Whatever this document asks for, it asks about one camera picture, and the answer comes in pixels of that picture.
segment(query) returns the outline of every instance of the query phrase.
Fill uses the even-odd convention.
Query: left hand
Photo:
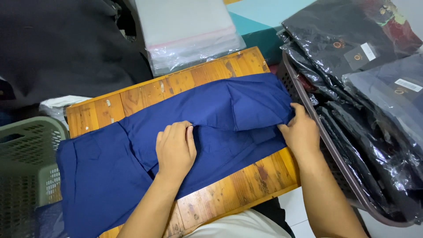
[[[175,122],[159,132],[156,153],[159,161],[158,176],[182,182],[194,164],[197,150],[192,136],[192,124]]]

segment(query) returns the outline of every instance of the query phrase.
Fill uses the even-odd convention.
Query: dark pants
[[[265,217],[282,227],[292,238],[295,238],[294,233],[285,221],[285,209],[280,208],[277,197],[252,207],[251,209],[260,212]]]

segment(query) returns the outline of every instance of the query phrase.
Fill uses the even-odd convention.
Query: barcode label
[[[395,83],[416,92],[419,92],[423,89],[423,87],[417,84],[410,83],[409,81],[405,81],[404,79],[398,79],[397,81],[395,81]]]
[[[371,50],[370,46],[368,43],[364,43],[361,45],[361,49],[363,49],[364,53],[366,54],[367,58],[369,59],[369,61],[372,61],[374,59],[376,59],[376,55],[373,53],[373,51]]]

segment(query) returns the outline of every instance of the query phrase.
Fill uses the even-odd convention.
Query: white shirt
[[[278,224],[248,209],[203,225],[185,238],[291,238]]]

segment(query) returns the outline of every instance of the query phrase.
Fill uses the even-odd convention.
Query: wooden table
[[[270,72],[258,48],[162,76],[68,107],[71,137],[119,121],[154,103],[214,80]],[[297,164],[285,148],[174,204],[164,237],[179,237],[206,222],[236,214],[299,187]],[[121,226],[100,238],[115,238]]]

